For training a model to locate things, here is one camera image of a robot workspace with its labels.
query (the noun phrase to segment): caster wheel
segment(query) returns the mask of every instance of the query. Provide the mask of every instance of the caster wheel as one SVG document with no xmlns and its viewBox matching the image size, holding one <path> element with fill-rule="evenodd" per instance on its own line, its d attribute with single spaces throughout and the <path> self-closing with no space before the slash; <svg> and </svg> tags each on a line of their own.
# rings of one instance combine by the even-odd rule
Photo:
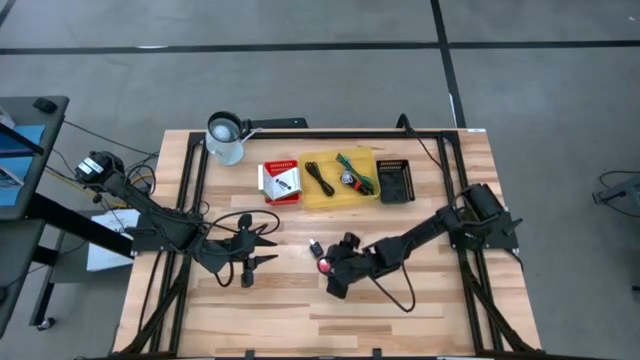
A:
<svg viewBox="0 0 640 360">
<path fill-rule="evenodd" d="M 42 321 L 42 324 L 36 326 L 36 329 L 38 329 L 38 331 L 44 331 L 44 330 L 47 330 L 47 329 L 51 329 L 51 327 L 53 325 L 55 325 L 55 324 L 56 324 L 56 319 L 54 319 L 54 318 L 45 318 Z"/>
</svg>

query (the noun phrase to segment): black cable bundle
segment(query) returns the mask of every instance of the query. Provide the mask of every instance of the black cable bundle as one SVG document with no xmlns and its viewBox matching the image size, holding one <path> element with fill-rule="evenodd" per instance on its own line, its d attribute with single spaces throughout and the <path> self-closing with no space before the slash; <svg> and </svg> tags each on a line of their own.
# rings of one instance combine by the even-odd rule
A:
<svg viewBox="0 0 640 360">
<path fill-rule="evenodd" d="M 304 168 L 307 169 L 309 175 L 313 176 L 313 178 L 318 181 L 325 195 L 333 196 L 333 194 L 336 193 L 333 187 L 322 178 L 322 175 L 320 174 L 320 167 L 318 167 L 316 162 L 305 163 Z"/>
</svg>

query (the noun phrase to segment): wooden tabletop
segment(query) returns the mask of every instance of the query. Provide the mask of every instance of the wooden tabletop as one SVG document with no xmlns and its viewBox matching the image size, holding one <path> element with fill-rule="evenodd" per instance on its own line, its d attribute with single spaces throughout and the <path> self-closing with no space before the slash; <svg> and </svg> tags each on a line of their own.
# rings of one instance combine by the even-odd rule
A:
<svg viewBox="0 0 640 360">
<path fill-rule="evenodd" d="M 189 131 L 167 131 L 156 170 L 158 185 L 154 199 L 175 206 Z M 487 183 L 502 200 L 500 183 L 485 132 L 460 131 L 469 183 Z M 424 140 L 438 158 L 434 140 Z M 376 159 L 408 159 L 416 200 L 404 205 L 370 205 L 327 210 L 304 210 L 302 206 L 270 207 L 257 191 L 258 164 L 297 159 L 301 152 L 368 146 Z M 194 156 L 189 199 L 191 204 L 198 152 Z M 450 164 L 455 174 L 452 150 Z M 229 288 L 220 288 L 212 274 L 193 263 L 189 280 L 179 356 L 244 356 L 246 349 L 258 356 L 370 356 L 372 348 L 384 355 L 473 354 L 457 256 L 442 235 L 417 249 L 407 260 L 407 270 L 416 291 L 417 305 L 405 314 L 369 280 L 350 286 L 346 300 L 325 291 L 326 278 L 318 274 L 308 248 L 310 238 L 325 250 L 345 231 L 358 235 L 363 245 L 385 236 L 401 234 L 447 204 L 442 172 L 412 139 L 296 139 L 249 140 L 245 157 L 237 165 L 224 167 L 209 157 L 203 200 L 213 220 L 226 213 L 267 209 L 282 219 L 280 229 L 266 236 L 279 244 L 261 248 L 256 255 L 278 254 L 255 272 L 255 285 L 240 288 L 239 276 Z M 237 219 L 223 222 L 235 227 Z M 273 219 L 254 216 L 254 224 Z M 212 232 L 210 238 L 228 234 Z M 511 326 L 531 346 L 539 347 L 538 335 L 518 263 L 501 250 L 485 251 L 495 303 Z M 125 347 L 136 334 L 142 301 L 149 281 L 154 253 L 136 257 L 116 336 L 114 350 Z M 157 302 L 160 269 L 153 285 L 149 309 Z M 227 270 L 221 278 L 226 279 Z M 380 279 L 401 302 L 410 301 L 401 271 Z M 486 348 L 491 341 L 486 315 L 478 303 Z M 160 349 L 168 348 L 171 318 L 168 313 Z"/>
</svg>

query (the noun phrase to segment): yellow wire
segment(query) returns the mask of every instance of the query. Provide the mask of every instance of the yellow wire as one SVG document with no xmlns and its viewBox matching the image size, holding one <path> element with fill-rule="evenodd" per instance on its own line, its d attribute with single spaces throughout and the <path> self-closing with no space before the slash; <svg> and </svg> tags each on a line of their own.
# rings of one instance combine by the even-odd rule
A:
<svg viewBox="0 0 640 360">
<path fill-rule="evenodd" d="M 56 174 L 55 172 L 53 172 L 53 171 L 51 171 L 49 169 L 45 169 L 45 171 L 47 172 L 47 174 L 55 177 L 56 179 L 58 179 L 58 180 L 64 182 L 65 184 L 73 187 L 74 189 L 83 192 L 85 195 L 87 195 L 91 199 L 93 199 L 93 197 L 95 196 L 94 192 L 82 188 L 82 186 L 80 186 L 80 185 L 78 185 L 78 184 L 76 184 L 76 183 L 74 183 L 74 182 L 72 182 L 72 181 L 70 181 L 68 179 L 65 179 L 64 177 Z M 137 183 L 138 181 L 140 181 L 142 179 L 146 179 L 146 178 L 150 178 L 150 177 L 152 177 L 151 174 L 145 174 L 145 175 L 142 175 L 142 176 L 137 176 L 133 180 L 131 180 L 131 184 L 135 184 L 135 183 Z M 127 207 L 127 204 L 125 204 L 124 202 L 119 202 L 119 203 L 115 203 L 114 204 L 114 203 L 110 203 L 109 200 L 106 200 L 106 199 L 105 199 L 105 202 L 107 203 L 107 205 L 109 205 L 112 208 L 124 209 L 124 208 Z"/>
</svg>

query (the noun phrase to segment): black desk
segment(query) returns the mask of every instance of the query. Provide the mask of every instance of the black desk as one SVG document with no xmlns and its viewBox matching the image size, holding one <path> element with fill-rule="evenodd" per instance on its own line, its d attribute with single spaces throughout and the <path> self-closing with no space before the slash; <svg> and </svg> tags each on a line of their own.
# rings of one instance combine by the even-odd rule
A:
<svg viewBox="0 0 640 360">
<path fill-rule="evenodd" d="M 45 125 L 39 142 L 44 153 L 35 155 L 24 179 L 24 186 L 13 206 L 0 206 L 0 286 L 7 286 L 7 298 L 0 304 L 0 337 L 11 317 L 24 276 L 32 261 L 50 265 L 30 325 L 40 326 L 53 291 L 51 276 L 58 249 L 38 245 L 45 223 L 86 239 L 117 254 L 131 256 L 131 240 L 89 220 L 57 202 L 36 193 L 36 188 L 55 144 L 69 104 L 65 96 L 49 96 L 58 108 L 47 114 L 33 107 L 37 97 L 0 97 L 0 105 L 16 125 Z"/>
</svg>

